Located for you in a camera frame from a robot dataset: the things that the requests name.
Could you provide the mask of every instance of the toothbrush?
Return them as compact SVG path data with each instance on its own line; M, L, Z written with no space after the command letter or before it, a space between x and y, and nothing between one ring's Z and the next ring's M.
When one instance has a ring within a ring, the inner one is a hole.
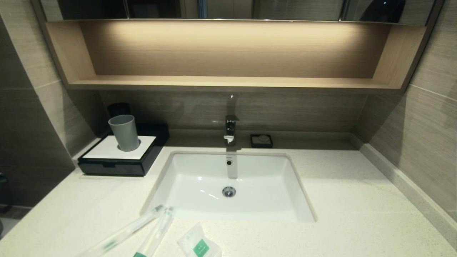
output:
M155 250L157 250L157 247L170 227L174 215L175 210L173 207L165 209L157 225L146 237L133 257L151 257L155 253Z
M157 218L159 215L163 213L163 205L159 205L152 209L151 211L143 214L141 217L127 225L126 227L118 230L116 233L113 235L107 237L106 239L102 240L100 243L94 245L87 251L81 253L78 255L78 257L98 257L124 240L126 240L131 234L142 228L144 225L152 221L153 219Z

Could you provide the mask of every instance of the soap dish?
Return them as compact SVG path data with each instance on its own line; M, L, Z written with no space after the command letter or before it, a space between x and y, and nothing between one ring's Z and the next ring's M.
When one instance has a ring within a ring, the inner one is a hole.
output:
M270 135L251 135L253 148L273 148L273 140Z

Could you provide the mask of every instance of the green label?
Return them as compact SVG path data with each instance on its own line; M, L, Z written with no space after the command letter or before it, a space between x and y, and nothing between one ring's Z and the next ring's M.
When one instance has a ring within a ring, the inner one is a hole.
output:
M203 257L205 253L209 250L209 246L203 241L203 239L198 242L198 244L194 247L194 253L197 257Z

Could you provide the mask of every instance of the sink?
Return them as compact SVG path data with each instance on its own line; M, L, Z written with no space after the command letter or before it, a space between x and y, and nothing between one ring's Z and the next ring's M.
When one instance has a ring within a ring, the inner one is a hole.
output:
M286 156L175 153L151 195L181 219L315 222Z

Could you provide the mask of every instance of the speckled countertop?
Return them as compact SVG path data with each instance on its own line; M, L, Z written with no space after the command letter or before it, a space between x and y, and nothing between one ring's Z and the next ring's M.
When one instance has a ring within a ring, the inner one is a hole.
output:
M154 256L184 256L176 241L197 222L221 246L224 257L457 256L431 223L348 142L294 140L292 145L296 147L243 148L239 153L289 155L317 222L176 219ZM225 149L167 146L144 178L87 177L76 169L0 240L0 256L61 257L83 252L139 216L173 151ZM133 256L153 226L147 225L105 256Z

